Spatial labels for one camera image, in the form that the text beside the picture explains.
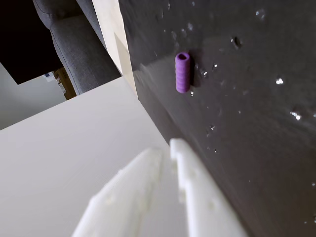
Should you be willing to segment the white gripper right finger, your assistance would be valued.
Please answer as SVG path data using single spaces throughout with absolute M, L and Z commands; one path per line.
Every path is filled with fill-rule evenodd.
M 170 140 L 179 200 L 185 204 L 191 237 L 246 237 L 248 233 L 198 155 L 180 138 Z

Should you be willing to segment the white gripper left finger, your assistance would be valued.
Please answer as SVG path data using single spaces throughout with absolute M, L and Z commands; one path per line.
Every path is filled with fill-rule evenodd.
M 135 157 L 89 201 L 74 237 L 136 237 L 160 179 L 163 152 L 149 148 Z

